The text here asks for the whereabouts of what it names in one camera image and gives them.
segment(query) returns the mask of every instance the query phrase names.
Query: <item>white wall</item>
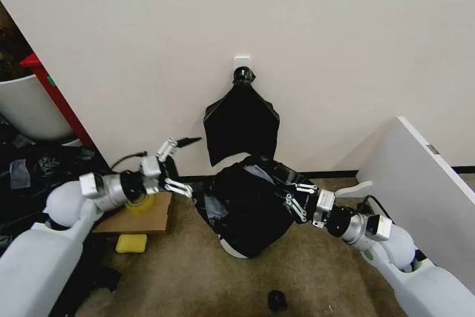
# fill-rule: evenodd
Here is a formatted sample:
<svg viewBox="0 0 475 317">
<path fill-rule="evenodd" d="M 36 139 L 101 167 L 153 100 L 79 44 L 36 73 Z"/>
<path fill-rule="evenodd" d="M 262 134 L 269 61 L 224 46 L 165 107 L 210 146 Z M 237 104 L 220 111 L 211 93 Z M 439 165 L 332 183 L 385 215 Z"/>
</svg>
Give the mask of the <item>white wall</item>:
<svg viewBox="0 0 475 317">
<path fill-rule="evenodd" d="M 297 170 L 357 169 L 396 114 L 475 163 L 474 0 L 2 1 L 109 162 L 204 135 L 250 54 Z M 178 159 L 212 172 L 204 142 Z"/>
</svg>

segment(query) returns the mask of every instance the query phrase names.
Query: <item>clutter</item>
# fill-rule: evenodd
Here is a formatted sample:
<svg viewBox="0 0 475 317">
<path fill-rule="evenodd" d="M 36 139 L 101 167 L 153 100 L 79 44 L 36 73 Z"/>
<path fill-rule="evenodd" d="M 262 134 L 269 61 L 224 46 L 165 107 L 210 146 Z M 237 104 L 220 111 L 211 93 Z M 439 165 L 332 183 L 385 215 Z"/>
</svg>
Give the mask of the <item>clutter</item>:
<svg viewBox="0 0 475 317">
<path fill-rule="evenodd" d="M 249 68 L 236 69 L 232 89 L 206 108 L 203 123 L 212 166 L 241 152 L 274 157 L 279 115 L 251 86 L 254 78 Z"/>
<path fill-rule="evenodd" d="M 0 117 L 0 235 L 14 238 L 46 219 L 48 195 L 90 171 L 110 172 L 98 151 L 33 143 Z"/>
<path fill-rule="evenodd" d="M 116 245 L 116 252 L 144 252 L 147 245 L 147 234 L 122 234 Z"/>
</svg>

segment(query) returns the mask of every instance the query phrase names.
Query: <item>plant pot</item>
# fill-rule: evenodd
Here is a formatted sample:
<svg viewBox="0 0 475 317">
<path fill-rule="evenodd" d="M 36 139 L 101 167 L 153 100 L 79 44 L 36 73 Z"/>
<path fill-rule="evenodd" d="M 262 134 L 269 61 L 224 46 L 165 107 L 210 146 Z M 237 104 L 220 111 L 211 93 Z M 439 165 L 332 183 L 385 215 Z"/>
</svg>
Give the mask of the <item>plant pot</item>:
<svg viewBox="0 0 475 317">
<path fill-rule="evenodd" d="M 73 137 L 73 129 L 36 75 L 0 82 L 0 114 L 34 141 L 61 142 Z"/>
</svg>

